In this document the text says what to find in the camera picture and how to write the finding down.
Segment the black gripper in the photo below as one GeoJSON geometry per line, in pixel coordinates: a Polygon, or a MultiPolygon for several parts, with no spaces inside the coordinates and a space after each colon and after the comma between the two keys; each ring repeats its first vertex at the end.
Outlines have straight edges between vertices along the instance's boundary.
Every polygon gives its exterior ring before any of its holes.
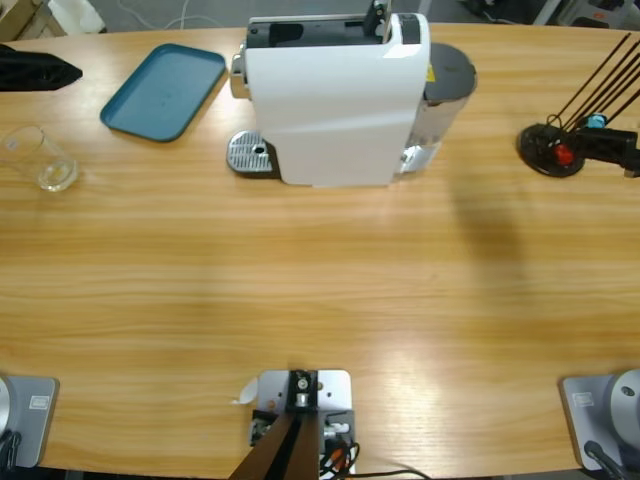
{"type": "Polygon", "coordinates": [[[582,128],[575,134],[576,151],[580,157],[593,160],[619,160],[628,178],[640,175],[638,134],[626,132],[623,151],[623,134],[606,128],[582,128]]]}

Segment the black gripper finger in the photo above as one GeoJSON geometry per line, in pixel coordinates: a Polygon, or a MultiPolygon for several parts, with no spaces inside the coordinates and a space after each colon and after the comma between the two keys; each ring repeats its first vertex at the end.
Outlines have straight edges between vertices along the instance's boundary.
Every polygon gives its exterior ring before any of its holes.
{"type": "Polygon", "coordinates": [[[2,65],[53,65],[55,57],[48,53],[16,50],[6,44],[1,45],[2,65]]]}
{"type": "Polygon", "coordinates": [[[1,91],[53,91],[79,80],[83,71],[53,55],[2,55],[1,91]]]}

